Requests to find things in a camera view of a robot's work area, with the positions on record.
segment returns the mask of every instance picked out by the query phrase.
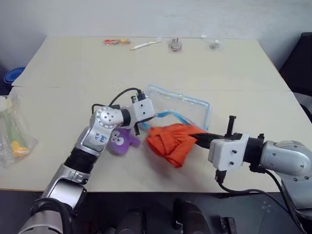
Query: plastic container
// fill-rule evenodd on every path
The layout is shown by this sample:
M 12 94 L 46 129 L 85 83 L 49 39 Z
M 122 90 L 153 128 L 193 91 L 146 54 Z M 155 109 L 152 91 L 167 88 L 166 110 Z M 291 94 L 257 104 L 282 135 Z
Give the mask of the plastic container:
M 173 113 L 164 117 L 155 117 L 148 124 L 152 126 L 167 126 L 174 123 L 184 123 L 181 121 L 181 117 L 183 117 L 202 130 L 208 130 L 211 112 L 208 102 L 174 93 L 155 85 L 148 85 L 145 95 L 152 101 L 157 114 L 166 111 Z
M 19 68 L 13 69 L 12 71 L 9 71 L 4 76 L 3 81 L 7 84 L 12 84 L 24 70 L 25 70 L 24 67 L 19 67 Z

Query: orange cloth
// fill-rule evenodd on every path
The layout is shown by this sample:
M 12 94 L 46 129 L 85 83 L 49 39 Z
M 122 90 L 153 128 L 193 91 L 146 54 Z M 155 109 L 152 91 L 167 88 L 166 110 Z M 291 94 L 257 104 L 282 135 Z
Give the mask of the orange cloth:
M 197 141 L 190 135 L 197 133 L 205 133 L 205 131 L 193 125 L 180 123 L 166 127 L 152 127 L 146 142 L 156 154 L 178 168 L 182 167 L 187 153 Z

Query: black chair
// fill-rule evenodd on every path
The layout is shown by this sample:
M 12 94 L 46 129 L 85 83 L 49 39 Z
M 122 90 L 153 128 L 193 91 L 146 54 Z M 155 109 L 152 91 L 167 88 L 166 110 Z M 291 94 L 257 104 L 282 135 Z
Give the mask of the black chair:
M 294 93 L 312 97 L 312 33 L 302 33 L 292 53 L 279 70 Z M 309 110 L 301 105 L 312 122 Z

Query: blue bowl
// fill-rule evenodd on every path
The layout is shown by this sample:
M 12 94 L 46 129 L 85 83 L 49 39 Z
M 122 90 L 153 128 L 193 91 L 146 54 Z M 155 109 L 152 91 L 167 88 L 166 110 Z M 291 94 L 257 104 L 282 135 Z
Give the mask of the blue bowl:
M 7 84 L 12 84 L 13 81 L 15 81 L 16 78 L 19 77 L 19 75 L 24 71 L 24 69 L 24 67 L 19 67 L 9 71 L 7 74 L 5 74 L 3 81 Z

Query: transparent plastic box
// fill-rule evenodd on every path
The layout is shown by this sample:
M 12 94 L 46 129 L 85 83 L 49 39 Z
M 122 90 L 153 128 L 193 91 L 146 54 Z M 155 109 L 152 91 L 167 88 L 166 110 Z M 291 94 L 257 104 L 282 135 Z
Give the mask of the transparent plastic box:
M 145 95 L 151 99 L 156 113 L 170 112 L 164 117 L 155 117 L 148 121 L 152 126 L 167 126 L 184 123 L 181 117 L 204 131 L 209 128 L 210 104 L 183 94 L 174 93 L 155 85 L 148 85 Z

